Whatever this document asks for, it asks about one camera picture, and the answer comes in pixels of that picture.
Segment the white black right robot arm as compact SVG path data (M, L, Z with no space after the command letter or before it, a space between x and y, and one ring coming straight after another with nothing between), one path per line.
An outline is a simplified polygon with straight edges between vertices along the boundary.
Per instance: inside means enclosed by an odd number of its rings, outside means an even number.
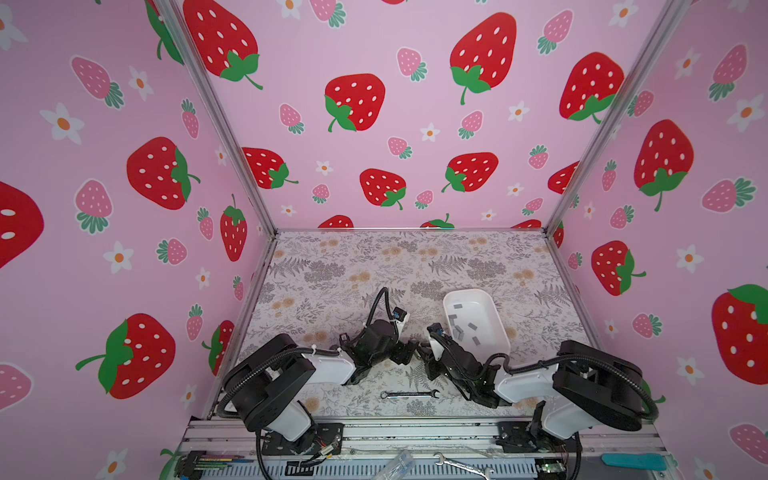
M566 340L555 357L513 367L501 352L477 360L439 323L427 333L417 350L428 375L447 377L464 399L491 409L539 400L525 427L530 442L564 442L600 425L636 432L659 416L638 366L586 344Z

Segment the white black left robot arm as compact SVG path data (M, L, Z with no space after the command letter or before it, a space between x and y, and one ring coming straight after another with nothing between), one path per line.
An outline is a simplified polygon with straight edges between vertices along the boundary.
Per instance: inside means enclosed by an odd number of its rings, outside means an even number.
M360 332L339 336L330 349L301 347L281 333L233 367L224 377L216 416L239 419L255 434L280 435L305 450L319 440L319 427L298 400L305 386L354 386L385 360L410 362L415 344L401 340L410 314L390 303L389 289L376 294Z

